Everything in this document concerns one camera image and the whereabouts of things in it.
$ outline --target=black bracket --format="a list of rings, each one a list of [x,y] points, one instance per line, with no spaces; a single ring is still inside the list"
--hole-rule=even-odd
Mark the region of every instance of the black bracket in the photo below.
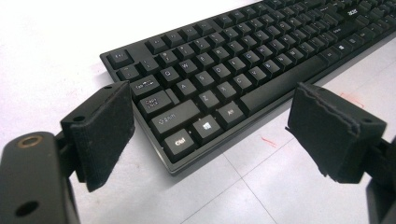
[[[9,142],[0,164],[1,223],[79,223],[68,177],[103,186],[134,134],[128,82],[108,85],[62,121],[63,131]]]
[[[340,96],[299,83],[287,130],[324,175],[339,183],[373,179],[367,202],[371,223],[396,223],[396,138],[381,138],[386,123]]]

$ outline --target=white surface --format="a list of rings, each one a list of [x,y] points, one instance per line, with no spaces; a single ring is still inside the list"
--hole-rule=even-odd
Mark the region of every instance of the white surface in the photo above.
[[[1,1],[0,152],[25,133],[58,133],[65,115],[112,83],[100,53],[253,2]],[[396,135],[394,37],[319,82],[385,120],[388,141]],[[175,177],[136,124],[105,186],[90,194],[71,176],[81,222],[367,223],[370,176],[359,185],[323,177],[284,129],[289,107]]]

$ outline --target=space bar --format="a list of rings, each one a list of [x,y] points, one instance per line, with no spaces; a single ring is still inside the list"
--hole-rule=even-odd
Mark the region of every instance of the space bar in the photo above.
[[[256,90],[242,96],[240,98],[240,108],[249,117],[284,94],[292,91],[297,87],[298,82],[307,81],[325,68],[326,63],[315,55]]]

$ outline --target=keyboard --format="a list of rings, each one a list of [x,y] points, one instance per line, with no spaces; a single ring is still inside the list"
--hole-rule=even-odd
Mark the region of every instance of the keyboard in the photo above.
[[[396,0],[271,0],[100,58],[176,175],[395,30]]]

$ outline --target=screw hole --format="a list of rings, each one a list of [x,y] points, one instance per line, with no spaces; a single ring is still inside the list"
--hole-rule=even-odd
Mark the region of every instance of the screw hole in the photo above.
[[[370,119],[363,119],[363,122],[366,122],[366,123],[371,123],[371,122],[373,122],[372,120],[370,120]]]
[[[18,147],[20,148],[33,147],[39,144],[41,140],[43,140],[43,137],[41,135],[28,136],[18,142]]]
[[[78,117],[73,118],[73,121],[80,122],[80,121],[83,121],[84,119],[85,119],[84,116],[78,116]]]
[[[37,209],[37,207],[38,207],[38,202],[36,201],[24,203],[17,209],[15,215],[17,217],[26,217],[31,213],[33,213]]]

